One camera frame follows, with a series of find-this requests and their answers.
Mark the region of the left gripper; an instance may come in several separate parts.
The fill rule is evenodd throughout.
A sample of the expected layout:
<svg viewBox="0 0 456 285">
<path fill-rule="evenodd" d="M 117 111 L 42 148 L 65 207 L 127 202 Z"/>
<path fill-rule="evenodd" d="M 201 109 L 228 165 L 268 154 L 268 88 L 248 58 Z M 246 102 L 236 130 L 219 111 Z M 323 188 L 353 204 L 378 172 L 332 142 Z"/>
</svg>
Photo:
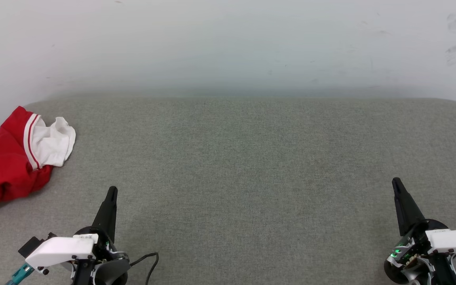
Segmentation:
<svg viewBox="0 0 456 285">
<path fill-rule="evenodd" d="M 91 235 L 94 243 L 92 255 L 74 258 L 71 285 L 126 285 L 129 257 L 114 245 L 116 229 L 118 188 L 110 186 L 92 226 L 84 227 L 75 234 L 81 238 Z"/>
</svg>

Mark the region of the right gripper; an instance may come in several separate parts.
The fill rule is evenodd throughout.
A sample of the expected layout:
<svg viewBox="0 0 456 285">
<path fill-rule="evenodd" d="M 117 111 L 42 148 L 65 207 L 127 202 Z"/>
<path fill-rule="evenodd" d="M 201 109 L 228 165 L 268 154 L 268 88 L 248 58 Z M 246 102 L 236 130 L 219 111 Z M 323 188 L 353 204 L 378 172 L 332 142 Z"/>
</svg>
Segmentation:
<svg viewBox="0 0 456 285">
<path fill-rule="evenodd" d="M 450 229 L 433 219 L 425 219 L 399 177 L 391 181 L 400 241 L 384 262 L 386 276 L 399 285 L 456 285 L 452 269 L 454 250 L 433 249 L 429 237 Z"/>
</svg>

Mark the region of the red and white shirt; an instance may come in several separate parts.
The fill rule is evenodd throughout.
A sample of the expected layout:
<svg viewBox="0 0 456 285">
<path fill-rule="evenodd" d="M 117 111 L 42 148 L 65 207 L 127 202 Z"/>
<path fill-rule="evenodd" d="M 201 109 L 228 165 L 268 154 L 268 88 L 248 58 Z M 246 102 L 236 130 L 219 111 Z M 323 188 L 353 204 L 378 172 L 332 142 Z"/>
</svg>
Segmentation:
<svg viewBox="0 0 456 285">
<path fill-rule="evenodd" d="M 0 203 L 43 188 L 74 148 L 76 131 L 63 117 L 47 126 L 19 106 L 0 126 Z"/>
</svg>

